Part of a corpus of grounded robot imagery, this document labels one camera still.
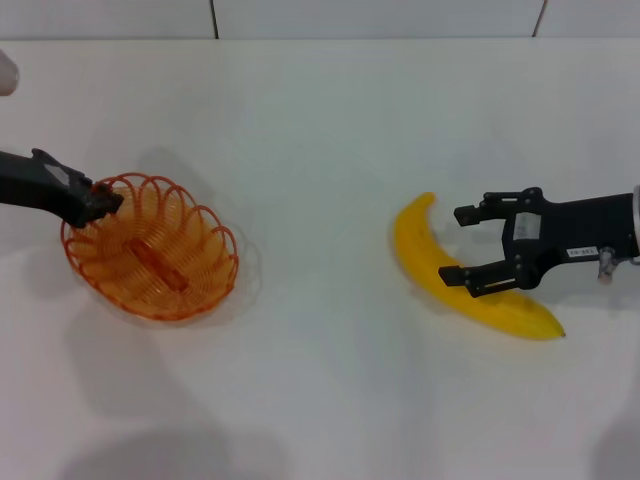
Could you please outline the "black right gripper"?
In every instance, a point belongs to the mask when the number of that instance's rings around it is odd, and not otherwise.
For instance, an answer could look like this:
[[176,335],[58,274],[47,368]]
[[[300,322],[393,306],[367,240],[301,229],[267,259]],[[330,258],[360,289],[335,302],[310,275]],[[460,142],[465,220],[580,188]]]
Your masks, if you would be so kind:
[[534,289],[551,269],[568,263],[597,262],[606,251],[616,265],[638,256],[630,193],[555,203],[539,187],[521,192],[485,192],[477,206],[457,207],[459,225],[506,220],[505,260],[481,266],[444,266],[447,287],[464,287],[477,298],[515,288]]

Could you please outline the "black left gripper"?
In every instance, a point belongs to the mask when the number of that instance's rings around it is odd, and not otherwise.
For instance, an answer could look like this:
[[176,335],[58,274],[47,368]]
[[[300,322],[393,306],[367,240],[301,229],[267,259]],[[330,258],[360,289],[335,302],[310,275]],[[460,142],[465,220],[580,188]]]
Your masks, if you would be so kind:
[[1,203],[52,213],[74,228],[115,214],[124,197],[40,149],[31,157],[1,152]]

